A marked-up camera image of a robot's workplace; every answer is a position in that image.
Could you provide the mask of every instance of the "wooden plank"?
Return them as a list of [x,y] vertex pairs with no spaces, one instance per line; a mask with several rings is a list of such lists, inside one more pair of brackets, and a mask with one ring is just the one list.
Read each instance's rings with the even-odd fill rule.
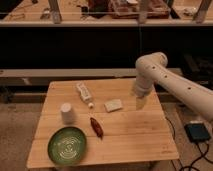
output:
[[[121,99],[123,104],[123,109],[121,111],[135,111],[140,107],[140,99],[138,99],[132,92],[132,86],[134,79],[114,79],[113,80],[96,80],[94,81],[84,81],[85,85],[91,92],[95,108],[91,111],[87,105],[80,99],[80,96],[76,90],[76,83],[79,81],[65,81],[65,82],[52,82],[50,88],[48,89],[47,98],[43,106],[43,114],[58,114],[60,112],[60,106],[64,102],[69,102],[73,105],[76,113],[96,113],[106,112],[104,103],[112,99]],[[147,110],[161,110],[159,105],[159,100],[155,91],[143,99],[146,105],[142,109]]]
[[[163,113],[160,111],[78,114],[76,121],[69,126],[76,126],[82,129],[87,137],[96,137],[90,126],[90,117],[94,117],[101,124],[104,136],[150,133],[169,134],[167,122],[162,116]],[[50,139],[52,133],[65,126],[62,123],[60,114],[57,116],[43,115],[40,118],[38,124],[39,131],[36,132],[35,139]]]
[[[74,106],[77,116],[70,126],[82,129],[88,141],[87,154],[79,165],[178,158],[155,90],[153,89],[146,100],[139,100],[132,93],[133,81],[134,79],[83,81],[95,100],[95,108],[92,110],[80,100],[75,88],[78,81],[52,82],[33,140],[28,168],[54,166],[47,155],[47,143],[58,129],[65,126],[59,110],[64,102]],[[123,109],[106,113],[103,104],[112,98],[120,98]],[[143,108],[139,107],[141,103],[144,103]],[[89,120],[91,116],[103,127],[103,140],[97,138],[92,130]]]
[[[177,159],[178,154],[167,133],[105,136],[104,140],[87,137],[87,152],[78,165],[113,164]],[[47,154],[47,139],[35,140],[28,168],[56,167]]]

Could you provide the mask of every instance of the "white cup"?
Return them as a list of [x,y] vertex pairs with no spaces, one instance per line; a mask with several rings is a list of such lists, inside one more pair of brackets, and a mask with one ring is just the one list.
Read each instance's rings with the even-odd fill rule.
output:
[[75,112],[70,103],[63,103],[61,105],[61,117],[63,124],[68,125],[75,121]]

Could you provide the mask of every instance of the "red chili pepper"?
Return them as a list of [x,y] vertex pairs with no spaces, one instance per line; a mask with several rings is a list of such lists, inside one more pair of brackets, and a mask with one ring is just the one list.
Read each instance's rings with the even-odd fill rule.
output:
[[92,117],[90,118],[90,123],[96,135],[102,139],[104,132],[103,132],[103,129],[101,128],[101,125],[98,123],[96,119]]

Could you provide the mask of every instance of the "green plate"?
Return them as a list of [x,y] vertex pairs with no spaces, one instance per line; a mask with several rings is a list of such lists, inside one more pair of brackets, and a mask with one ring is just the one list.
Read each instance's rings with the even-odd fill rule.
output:
[[86,151],[86,136],[76,127],[58,130],[48,144],[49,158],[57,165],[72,166],[78,163]]

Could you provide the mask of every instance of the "cable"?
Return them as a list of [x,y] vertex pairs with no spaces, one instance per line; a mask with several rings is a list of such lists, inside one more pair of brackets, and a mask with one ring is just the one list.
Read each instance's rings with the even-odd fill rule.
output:
[[[175,131],[174,124],[172,123],[172,121],[169,120],[168,117],[166,117],[166,120],[169,122],[169,124],[170,124],[171,127],[172,127],[172,130],[173,130],[173,135],[172,135],[172,137],[173,137],[173,139],[175,140],[176,131]],[[180,166],[181,166],[181,168],[182,168],[182,167],[183,167],[183,164],[182,164],[182,162],[180,161],[180,159],[177,159],[177,161],[179,162],[179,164],[180,164]],[[174,164],[173,160],[171,160],[171,163],[172,163],[172,166],[173,166],[173,168],[175,169],[175,171],[177,171],[177,168],[175,167],[175,164]]]
[[209,151],[209,145],[207,144],[207,149],[204,153],[201,153],[201,156],[199,156],[198,158],[196,158],[194,161],[192,161],[192,163],[189,165],[189,166],[184,166],[184,167],[181,167],[179,171],[184,171],[184,169],[189,169],[189,171],[191,171],[191,169],[194,169],[196,171],[199,171],[199,169],[197,169],[196,167],[193,167],[193,165],[200,159],[204,158],[205,155],[208,153]]
[[169,124],[172,127],[172,130],[173,130],[173,135],[172,136],[173,136],[173,139],[175,140],[175,136],[176,136],[175,127],[174,127],[173,123],[169,120],[168,117],[166,117],[166,120],[169,122]]
[[197,169],[196,167],[193,167],[193,166],[184,166],[184,167],[181,167],[179,171],[184,171],[185,169],[189,169],[189,171],[191,171],[191,169],[194,169],[196,171],[200,171],[199,169]]
[[175,169],[175,171],[177,171],[177,168],[175,167],[175,164],[174,164],[173,160],[171,160],[171,163],[172,163],[172,166]]
[[[209,151],[209,144],[208,144],[208,143],[205,143],[205,144],[206,144],[207,149],[208,149],[208,151]],[[203,152],[202,152],[202,150],[201,150],[199,144],[196,144],[196,145],[197,145],[198,150],[200,151],[200,154],[203,154]],[[208,159],[206,156],[204,156],[203,158],[204,158],[207,162],[209,162],[210,164],[213,164],[213,161],[210,160],[210,159]]]

